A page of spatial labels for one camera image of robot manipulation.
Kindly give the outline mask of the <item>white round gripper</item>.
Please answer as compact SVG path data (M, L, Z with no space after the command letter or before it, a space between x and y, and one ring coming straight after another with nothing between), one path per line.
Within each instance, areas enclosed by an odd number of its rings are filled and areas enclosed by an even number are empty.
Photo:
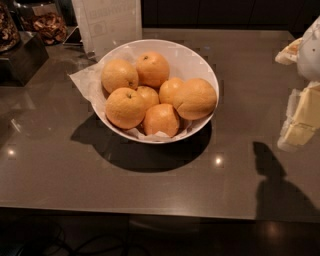
M277 63L291 65L297 62L300 75L310 80L302 91L293 89L288 100L286 120L277 146L295 152L320 129L320 16L298 38L275 57Z

